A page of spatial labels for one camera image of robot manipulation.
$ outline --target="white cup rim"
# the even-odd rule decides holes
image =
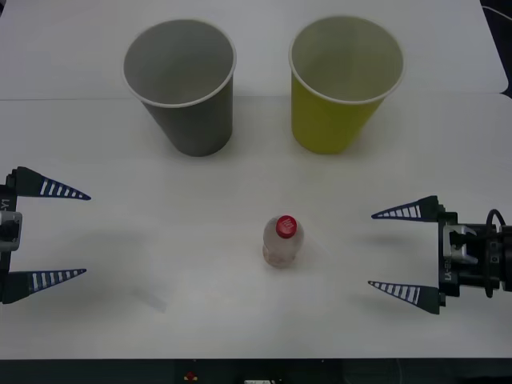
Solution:
[[[231,65],[230,72],[228,73],[228,75],[226,76],[224,81],[221,83],[221,85],[218,86],[217,88],[215,88],[213,91],[211,91],[206,96],[203,96],[202,98],[198,98],[198,99],[193,100],[191,102],[183,102],[183,103],[179,103],[179,104],[167,104],[167,103],[162,103],[162,102],[154,102],[154,101],[149,100],[148,98],[145,98],[145,97],[141,96],[140,94],[138,94],[131,87],[131,85],[128,83],[128,80],[126,80],[125,65],[124,65],[125,59],[126,59],[126,55],[128,54],[128,51],[130,50],[131,46],[134,44],[134,42],[138,39],[138,37],[140,35],[144,34],[148,30],[150,30],[151,28],[155,28],[156,26],[160,26],[161,24],[166,24],[168,22],[177,22],[177,21],[200,22],[202,24],[206,24],[206,25],[211,26],[212,28],[215,28],[216,30],[218,30],[226,38],[228,43],[231,45],[231,49],[233,51],[233,63]],[[121,66],[121,68],[122,68],[122,80],[124,81],[124,83],[128,87],[128,90],[132,93],[132,95],[135,96],[141,102],[143,102],[145,104],[149,104],[151,106],[158,106],[160,108],[185,108],[185,107],[188,107],[188,106],[195,106],[196,104],[200,104],[202,102],[205,102],[206,100],[208,100],[208,99],[212,98],[213,96],[215,96],[216,94],[218,94],[226,86],[226,84],[232,79],[233,74],[234,74],[234,69],[235,69],[236,65],[237,65],[237,51],[234,48],[234,44],[233,44],[233,41],[231,40],[230,36],[223,29],[219,28],[215,24],[212,24],[211,22],[207,22],[205,20],[201,20],[200,18],[172,18],[172,19],[169,19],[169,20],[164,20],[162,22],[157,22],[157,23],[153,24],[152,26],[148,26],[144,30],[140,31],[134,37],[134,39],[131,41],[131,43],[128,45],[128,47],[126,48],[125,54],[122,56],[122,66]]]
[[[294,61],[292,59],[292,50],[294,48],[295,40],[304,31],[304,29],[306,29],[308,26],[311,26],[312,24],[315,24],[316,22],[321,22],[323,20],[327,20],[329,18],[356,18],[358,20],[363,20],[365,22],[371,22],[372,24],[375,24],[376,26],[382,28],[389,36],[392,37],[393,40],[395,40],[395,42],[398,45],[398,48],[400,49],[400,53],[402,54],[402,72],[400,73],[400,76],[398,76],[397,81],[395,82],[395,84],[393,84],[393,86],[391,88],[389,88],[383,94],[375,96],[374,98],[369,98],[367,100],[357,100],[357,101],[354,101],[354,100],[341,100],[341,99],[338,99],[338,98],[331,98],[329,96],[326,96],[326,95],[318,92],[317,90],[314,90],[312,87],[308,86],[304,80],[302,80],[302,78],[299,76],[297,70],[295,69]],[[389,94],[393,93],[394,90],[396,90],[396,88],[402,82],[404,74],[406,72],[406,58],[405,58],[405,55],[403,53],[403,48],[402,48],[402,45],[400,44],[400,41],[394,36],[394,34],[389,32],[389,30],[387,28],[385,28],[384,26],[380,25],[378,22],[375,22],[375,21],[373,21],[371,19],[368,19],[368,18],[362,18],[360,16],[355,16],[355,15],[352,15],[352,14],[333,14],[333,15],[330,15],[330,16],[325,16],[325,17],[322,17],[322,18],[318,18],[316,20],[313,20],[312,22],[308,22],[303,28],[301,28],[296,33],[294,39],[291,41],[290,48],[288,50],[288,62],[290,64],[291,71],[294,74],[295,78],[309,92],[311,92],[312,94],[315,94],[316,96],[319,96],[320,98],[323,98],[324,100],[327,100],[329,102],[335,102],[337,104],[345,104],[345,105],[352,105],[352,106],[359,106],[359,105],[363,105],[363,104],[371,104],[372,102],[376,102],[376,101],[384,99],[386,96],[388,96]]]

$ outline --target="table surface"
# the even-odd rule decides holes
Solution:
[[[437,284],[432,224],[372,221],[438,194],[461,220],[512,219],[511,101],[398,90],[339,156],[301,148],[286,97],[238,97],[208,158],[172,148],[136,100],[0,102],[0,164],[92,196],[21,198],[12,270],[87,268],[0,307],[0,358],[512,357],[512,296],[462,289],[427,314],[367,280]],[[303,224],[269,267],[276,214]]]
[[[128,98],[126,48],[169,18],[202,18],[232,37],[236,95],[288,95],[290,41],[331,14],[367,17],[397,36],[406,90],[507,88],[479,0],[14,0],[0,18],[0,99]]]

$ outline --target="bottle cap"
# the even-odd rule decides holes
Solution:
[[[297,221],[288,215],[281,216],[275,225],[275,230],[281,238],[291,238],[297,232]]]

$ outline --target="yellow paper cup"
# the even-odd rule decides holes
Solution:
[[[397,40],[352,16],[309,24],[290,44],[289,60],[292,131],[318,154],[347,148],[405,71]]]

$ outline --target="plastic bottle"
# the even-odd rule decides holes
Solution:
[[[302,246],[304,230],[291,216],[276,216],[263,232],[263,257],[276,268],[289,266]]]

